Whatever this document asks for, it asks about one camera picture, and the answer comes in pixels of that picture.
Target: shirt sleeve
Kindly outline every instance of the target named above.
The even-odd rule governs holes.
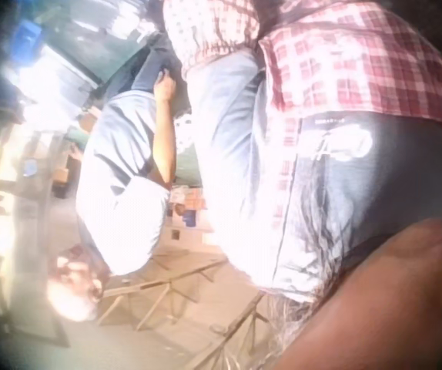
[[[118,197],[104,233],[103,259],[115,275],[143,267],[159,240],[169,191],[144,177],[133,177]]]

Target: white shirt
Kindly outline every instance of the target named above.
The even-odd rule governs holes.
[[[147,179],[155,128],[154,96],[124,92],[106,104],[85,148],[76,209],[116,275],[146,264],[165,220],[169,191]]]

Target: person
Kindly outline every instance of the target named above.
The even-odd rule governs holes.
[[[86,144],[76,194],[82,242],[49,267],[48,299],[65,318],[93,319],[109,277],[140,269],[158,242],[176,171],[167,42],[163,35],[130,89],[106,103]]]
[[[442,56],[376,2],[275,3],[165,1],[221,248],[284,303],[279,368],[439,364]]]

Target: hand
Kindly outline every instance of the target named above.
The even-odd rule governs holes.
[[[154,85],[154,97],[156,102],[168,103],[175,96],[176,82],[169,75],[169,70],[159,74],[158,81]]]
[[[82,151],[74,143],[70,146],[69,155],[71,158],[82,162]]]

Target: red plaid shirt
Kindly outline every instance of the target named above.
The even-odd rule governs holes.
[[[259,31],[255,1],[166,0],[167,29],[184,69],[252,47]],[[301,119],[364,111],[442,123],[442,56],[401,18],[373,2],[335,0],[286,1],[280,13],[282,22],[293,21],[259,40],[268,87],[266,145],[277,153],[264,163],[261,181],[272,195],[275,248]]]

